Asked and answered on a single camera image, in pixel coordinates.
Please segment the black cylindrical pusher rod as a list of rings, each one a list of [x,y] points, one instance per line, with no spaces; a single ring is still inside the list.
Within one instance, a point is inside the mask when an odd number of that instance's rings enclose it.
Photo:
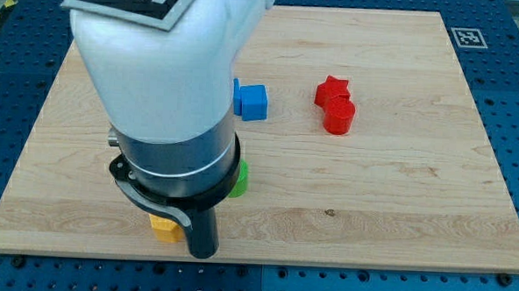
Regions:
[[[208,259],[219,247],[216,211],[187,210],[190,226],[184,229],[189,252],[194,258]]]

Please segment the black end effector mount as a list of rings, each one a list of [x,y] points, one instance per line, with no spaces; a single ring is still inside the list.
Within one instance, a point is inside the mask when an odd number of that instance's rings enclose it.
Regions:
[[[135,174],[123,154],[110,163],[110,173],[129,201],[149,214],[170,219],[182,228],[193,229],[195,224],[213,228],[216,224],[214,207],[235,188],[240,175],[240,143],[238,136],[234,138],[229,149],[234,149],[235,154],[225,175],[215,185],[199,193],[175,196],[168,192],[151,191],[139,181],[140,176]]]

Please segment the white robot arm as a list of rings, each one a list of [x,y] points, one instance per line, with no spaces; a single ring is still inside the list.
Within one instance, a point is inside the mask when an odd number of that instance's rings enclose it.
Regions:
[[[63,0],[120,149],[115,183],[199,259],[217,251],[215,207],[240,170],[234,60],[274,2]]]

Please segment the fiducial marker on arm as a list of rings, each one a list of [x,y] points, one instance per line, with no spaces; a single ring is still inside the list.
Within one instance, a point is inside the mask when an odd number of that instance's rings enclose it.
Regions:
[[[195,0],[64,0],[62,6],[169,31]]]

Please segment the blue block behind arm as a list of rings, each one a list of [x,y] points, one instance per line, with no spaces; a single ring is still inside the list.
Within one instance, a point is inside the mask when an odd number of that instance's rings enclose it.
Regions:
[[[238,78],[233,79],[232,106],[235,115],[242,115],[242,92]]]

